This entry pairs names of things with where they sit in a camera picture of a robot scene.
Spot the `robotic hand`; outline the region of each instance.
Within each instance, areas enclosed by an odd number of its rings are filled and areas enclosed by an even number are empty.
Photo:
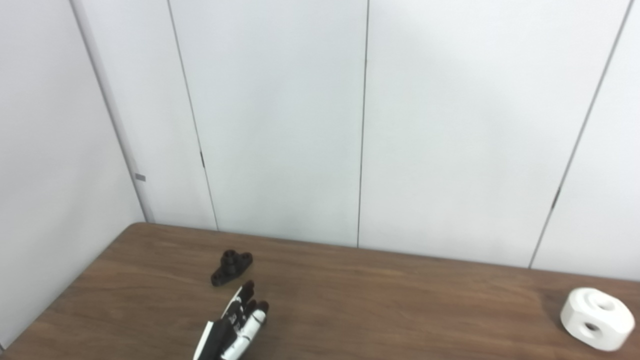
[[[236,360],[249,347],[264,324],[269,304],[256,303],[253,281],[242,285],[227,305],[220,320],[207,322],[193,360]]]

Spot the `black 3d-printed part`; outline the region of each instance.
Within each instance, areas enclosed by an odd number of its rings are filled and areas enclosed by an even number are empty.
[[[220,258],[220,268],[211,275],[211,284],[221,286],[239,277],[253,263],[249,252],[238,254],[235,250],[227,250]]]

